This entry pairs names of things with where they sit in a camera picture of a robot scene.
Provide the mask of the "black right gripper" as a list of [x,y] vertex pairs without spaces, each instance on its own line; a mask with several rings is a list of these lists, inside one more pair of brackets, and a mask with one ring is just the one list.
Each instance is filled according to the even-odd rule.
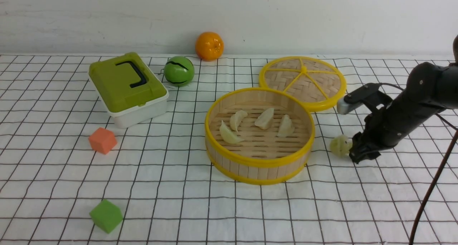
[[349,157],[359,164],[377,159],[381,154],[373,149],[391,149],[415,129],[415,116],[402,108],[390,106],[364,118],[364,130],[352,137]]

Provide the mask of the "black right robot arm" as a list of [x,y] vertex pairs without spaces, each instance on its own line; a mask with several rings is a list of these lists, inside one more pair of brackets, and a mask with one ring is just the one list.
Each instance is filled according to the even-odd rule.
[[418,126],[446,109],[457,109],[457,62],[447,67],[429,62],[415,66],[406,87],[394,99],[379,90],[381,83],[368,83],[348,93],[337,103],[337,112],[347,114],[361,105],[371,113],[364,119],[363,132],[356,133],[349,151],[359,163],[373,160],[389,150]]

